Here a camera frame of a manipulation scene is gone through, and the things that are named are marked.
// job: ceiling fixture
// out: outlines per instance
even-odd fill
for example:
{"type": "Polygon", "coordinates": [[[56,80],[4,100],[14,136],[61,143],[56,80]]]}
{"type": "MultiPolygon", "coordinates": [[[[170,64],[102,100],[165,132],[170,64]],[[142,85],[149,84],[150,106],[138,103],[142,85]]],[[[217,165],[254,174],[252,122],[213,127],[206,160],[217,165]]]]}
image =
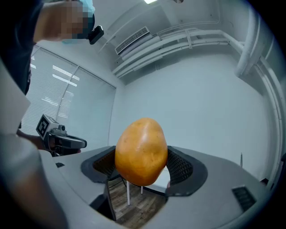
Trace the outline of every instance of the ceiling fixture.
{"type": "Polygon", "coordinates": [[[147,4],[150,4],[150,3],[152,3],[152,2],[155,2],[155,1],[157,1],[157,0],[144,0],[147,4]]]}

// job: window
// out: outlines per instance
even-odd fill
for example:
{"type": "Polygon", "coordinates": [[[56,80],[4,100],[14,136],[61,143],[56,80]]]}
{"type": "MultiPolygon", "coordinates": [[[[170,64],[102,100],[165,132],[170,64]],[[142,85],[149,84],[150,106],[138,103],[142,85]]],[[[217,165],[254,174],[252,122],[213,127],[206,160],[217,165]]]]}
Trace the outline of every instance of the window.
{"type": "Polygon", "coordinates": [[[36,126],[46,114],[66,126],[69,135],[88,142],[82,151],[108,145],[115,88],[77,65],[42,48],[31,58],[31,105],[22,131],[38,135],[36,126]]]}

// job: black shirt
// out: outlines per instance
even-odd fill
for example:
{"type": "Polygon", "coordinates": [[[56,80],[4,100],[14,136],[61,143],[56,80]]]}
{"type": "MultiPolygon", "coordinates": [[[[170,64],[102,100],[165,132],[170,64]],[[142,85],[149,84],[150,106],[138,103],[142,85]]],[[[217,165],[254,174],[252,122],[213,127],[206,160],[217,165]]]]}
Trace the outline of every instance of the black shirt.
{"type": "Polygon", "coordinates": [[[21,91],[27,94],[34,31],[42,9],[41,0],[5,1],[1,8],[0,56],[21,91]]]}

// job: white table leg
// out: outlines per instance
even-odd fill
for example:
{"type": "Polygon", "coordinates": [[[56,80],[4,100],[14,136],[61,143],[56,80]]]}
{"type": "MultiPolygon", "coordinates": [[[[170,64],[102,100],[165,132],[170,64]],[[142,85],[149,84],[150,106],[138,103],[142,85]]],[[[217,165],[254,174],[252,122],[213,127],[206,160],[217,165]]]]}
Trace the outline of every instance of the white table leg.
{"type": "Polygon", "coordinates": [[[129,181],[127,181],[127,204],[130,205],[129,181]]]}

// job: air conditioning vent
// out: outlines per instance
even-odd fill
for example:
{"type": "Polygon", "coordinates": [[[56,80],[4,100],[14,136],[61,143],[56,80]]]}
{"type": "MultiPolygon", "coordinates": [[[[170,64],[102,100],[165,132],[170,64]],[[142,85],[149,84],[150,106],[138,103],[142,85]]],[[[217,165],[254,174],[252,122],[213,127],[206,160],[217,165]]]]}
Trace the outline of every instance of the air conditioning vent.
{"type": "Polygon", "coordinates": [[[145,36],[146,34],[149,34],[149,30],[147,27],[144,27],[131,35],[129,38],[127,38],[125,41],[123,41],[119,46],[116,47],[115,51],[119,55],[124,49],[126,49],[130,44],[138,40],[139,38],[145,36]]]}

